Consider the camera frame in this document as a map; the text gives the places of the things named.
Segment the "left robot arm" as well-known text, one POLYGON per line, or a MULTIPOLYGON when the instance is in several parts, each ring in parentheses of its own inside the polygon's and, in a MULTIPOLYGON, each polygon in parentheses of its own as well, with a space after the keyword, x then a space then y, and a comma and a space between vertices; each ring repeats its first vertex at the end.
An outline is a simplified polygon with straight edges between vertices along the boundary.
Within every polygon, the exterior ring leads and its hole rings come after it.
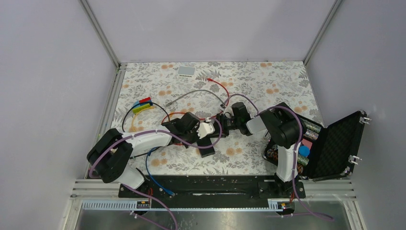
POLYGON ((181 118, 165 122, 156 129, 135 133, 109 129, 87 155, 91 165, 89 177, 100 178, 106 184, 118 182, 128 185, 135 196, 142 197, 147 194, 149 185, 139 170, 128 166, 130 157, 155 147, 196 142, 199 122, 196 115, 187 112, 181 118))

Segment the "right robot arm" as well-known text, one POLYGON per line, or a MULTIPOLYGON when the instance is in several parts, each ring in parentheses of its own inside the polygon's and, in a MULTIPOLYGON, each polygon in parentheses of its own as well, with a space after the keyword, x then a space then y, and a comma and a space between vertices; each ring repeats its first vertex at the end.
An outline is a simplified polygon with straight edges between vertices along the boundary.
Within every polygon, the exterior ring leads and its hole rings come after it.
POLYGON ((272 141, 278 147, 278 164, 276 175, 280 181, 275 183, 275 193, 287 197, 293 192, 292 180, 298 175, 293 167, 297 165, 298 147, 306 132, 299 116, 284 102, 266 109, 256 117, 251 117, 243 102, 231 106, 232 114, 226 116, 217 114, 220 122, 213 123, 214 132, 208 137, 216 138, 219 134, 223 138, 229 135, 230 130, 239 130, 245 136, 267 130, 272 141))

